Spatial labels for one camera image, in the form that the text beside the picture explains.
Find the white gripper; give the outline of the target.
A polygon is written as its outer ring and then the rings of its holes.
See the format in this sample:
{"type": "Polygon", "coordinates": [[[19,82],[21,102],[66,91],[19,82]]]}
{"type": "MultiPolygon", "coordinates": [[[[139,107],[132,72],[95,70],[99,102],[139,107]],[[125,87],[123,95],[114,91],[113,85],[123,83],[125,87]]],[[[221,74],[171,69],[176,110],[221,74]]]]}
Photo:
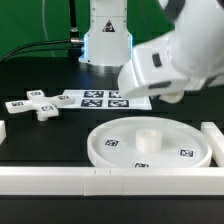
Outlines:
{"type": "Polygon", "coordinates": [[[170,62],[166,42],[146,42],[133,48],[122,67],[118,88],[124,99],[181,92],[189,79],[170,62]]]}

